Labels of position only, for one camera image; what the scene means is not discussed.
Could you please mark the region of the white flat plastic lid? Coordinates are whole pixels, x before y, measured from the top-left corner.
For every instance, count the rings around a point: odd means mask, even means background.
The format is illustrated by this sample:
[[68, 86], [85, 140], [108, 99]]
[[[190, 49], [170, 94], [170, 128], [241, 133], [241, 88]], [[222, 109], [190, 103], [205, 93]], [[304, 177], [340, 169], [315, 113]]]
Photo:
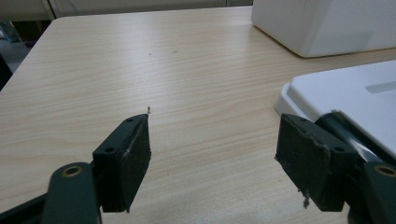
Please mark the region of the white flat plastic lid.
[[311, 121], [340, 112], [396, 159], [396, 60], [295, 77], [275, 110]]

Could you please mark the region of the white box-shaped appliance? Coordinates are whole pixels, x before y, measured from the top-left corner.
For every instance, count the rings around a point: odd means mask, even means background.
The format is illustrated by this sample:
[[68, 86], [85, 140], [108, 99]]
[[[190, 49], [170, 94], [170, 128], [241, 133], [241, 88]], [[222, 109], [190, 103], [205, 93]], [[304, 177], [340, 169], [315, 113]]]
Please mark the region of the white box-shaped appliance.
[[254, 0], [251, 21], [302, 57], [396, 47], [396, 0]]

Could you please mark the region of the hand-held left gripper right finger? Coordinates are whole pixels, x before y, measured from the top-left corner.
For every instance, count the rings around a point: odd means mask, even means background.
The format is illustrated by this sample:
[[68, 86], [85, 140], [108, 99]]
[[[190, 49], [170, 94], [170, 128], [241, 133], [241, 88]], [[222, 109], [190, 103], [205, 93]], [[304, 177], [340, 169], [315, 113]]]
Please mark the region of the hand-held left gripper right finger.
[[343, 209], [345, 176], [358, 158], [354, 148], [310, 120], [290, 114], [280, 117], [276, 160], [319, 210]]

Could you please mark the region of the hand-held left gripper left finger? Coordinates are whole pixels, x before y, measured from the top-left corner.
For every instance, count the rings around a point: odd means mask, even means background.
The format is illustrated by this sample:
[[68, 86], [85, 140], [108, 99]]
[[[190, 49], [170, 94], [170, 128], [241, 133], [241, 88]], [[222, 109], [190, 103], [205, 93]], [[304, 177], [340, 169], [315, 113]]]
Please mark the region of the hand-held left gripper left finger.
[[92, 155], [98, 201], [103, 211], [129, 212], [149, 168], [149, 115], [124, 120]]

